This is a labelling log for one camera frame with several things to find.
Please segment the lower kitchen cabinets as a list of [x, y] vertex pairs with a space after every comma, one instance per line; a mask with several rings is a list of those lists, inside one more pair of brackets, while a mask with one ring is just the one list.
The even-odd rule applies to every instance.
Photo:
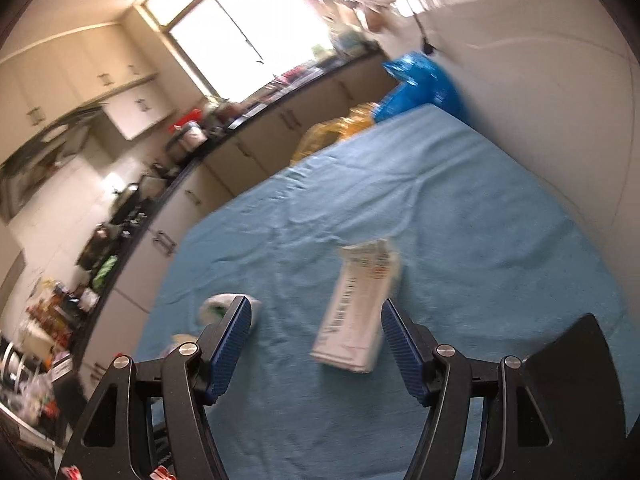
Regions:
[[312, 68], [236, 118], [190, 156], [124, 245], [79, 341], [75, 362], [93, 391], [119, 353], [134, 352], [160, 285], [186, 233], [229, 200], [290, 163], [303, 134], [392, 90], [381, 50]]

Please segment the green cloth on counter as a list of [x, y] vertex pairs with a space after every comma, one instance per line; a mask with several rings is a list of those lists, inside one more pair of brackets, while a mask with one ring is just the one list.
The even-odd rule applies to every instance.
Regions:
[[100, 294], [105, 287], [106, 279], [108, 278], [108, 274], [112, 272], [114, 266], [118, 261], [118, 255], [110, 255], [102, 263], [102, 266], [96, 271], [94, 277], [91, 281], [91, 288], [94, 292]]

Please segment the blue plastic bag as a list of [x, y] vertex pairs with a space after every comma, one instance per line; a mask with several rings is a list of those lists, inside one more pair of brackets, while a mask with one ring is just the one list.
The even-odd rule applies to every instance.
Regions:
[[377, 124], [425, 104], [435, 105], [462, 122], [466, 121], [466, 110], [454, 83], [424, 53], [406, 53], [385, 62], [383, 67], [398, 85], [376, 106], [372, 117]]

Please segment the white long carton box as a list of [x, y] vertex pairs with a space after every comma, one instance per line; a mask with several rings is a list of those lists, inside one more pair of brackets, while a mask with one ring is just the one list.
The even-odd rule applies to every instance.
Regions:
[[379, 238], [345, 246], [340, 254], [341, 273], [310, 355], [322, 364], [369, 374], [382, 346], [382, 305], [401, 277], [400, 253]]

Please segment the white towel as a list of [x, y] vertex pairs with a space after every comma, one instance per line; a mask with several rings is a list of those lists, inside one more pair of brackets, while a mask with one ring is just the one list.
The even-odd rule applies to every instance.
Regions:
[[[238, 296], [235, 292], [225, 292], [224, 294], [217, 294], [207, 298], [198, 310], [198, 319], [202, 325], [214, 324], [217, 325], [226, 315], [227, 311], [231, 308], [232, 302]], [[259, 320], [260, 312], [262, 312], [262, 302], [249, 294], [243, 294], [250, 302], [250, 308], [252, 309], [252, 320], [250, 321], [250, 331], [252, 332]]]

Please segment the yellow plastic bag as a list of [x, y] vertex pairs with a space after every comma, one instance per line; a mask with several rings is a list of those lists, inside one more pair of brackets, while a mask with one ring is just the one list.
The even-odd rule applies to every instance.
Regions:
[[345, 141], [361, 131], [373, 127], [375, 125], [374, 113], [377, 109], [378, 104], [376, 103], [363, 103], [351, 108], [347, 116], [313, 125], [303, 134], [297, 144], [290, 165], [294, 166], [324, 148]]

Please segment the silver rice cooker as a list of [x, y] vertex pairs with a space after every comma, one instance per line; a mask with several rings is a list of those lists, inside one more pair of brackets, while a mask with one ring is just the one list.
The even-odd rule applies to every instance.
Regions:
[[186, 159], [208, 140], [201, 126], [191, 120], [181, 127], [175, 127], [175, 131], [165, 145], [165, 153], [170, 160], [178, 164]]

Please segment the upper wall cabinets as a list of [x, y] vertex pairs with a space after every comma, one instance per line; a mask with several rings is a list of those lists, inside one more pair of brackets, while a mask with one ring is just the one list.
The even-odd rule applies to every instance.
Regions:
[[53, 37], [1, 61], [1, 160], [96, 106], [130, 142], [174, 114], [157, 70], [119, 24]]

